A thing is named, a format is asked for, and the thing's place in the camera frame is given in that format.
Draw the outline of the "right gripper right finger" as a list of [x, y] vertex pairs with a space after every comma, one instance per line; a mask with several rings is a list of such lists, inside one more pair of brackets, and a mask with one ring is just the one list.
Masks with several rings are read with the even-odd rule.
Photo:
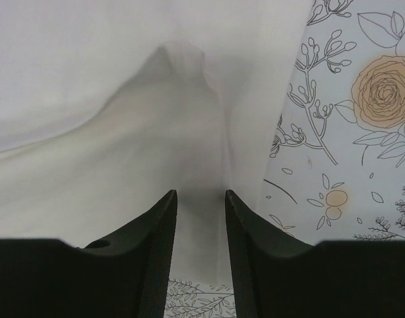
[[405, 317], [405, 242], [312, 246], [231, 190], [225, 210], [238, 317]]

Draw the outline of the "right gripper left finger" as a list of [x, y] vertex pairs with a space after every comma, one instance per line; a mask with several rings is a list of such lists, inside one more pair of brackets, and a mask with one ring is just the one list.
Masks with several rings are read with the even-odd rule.
[[0, 238], [0, 317], [162, 317], [177, 193], [84, 248]]

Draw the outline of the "white t shirt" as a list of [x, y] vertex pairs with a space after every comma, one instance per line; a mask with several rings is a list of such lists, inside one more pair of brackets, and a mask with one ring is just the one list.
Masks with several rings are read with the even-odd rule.
[[167, 191], [171, 276], [232, 282], [311, 1], [0, 1], [0, 237], [74, 246]]

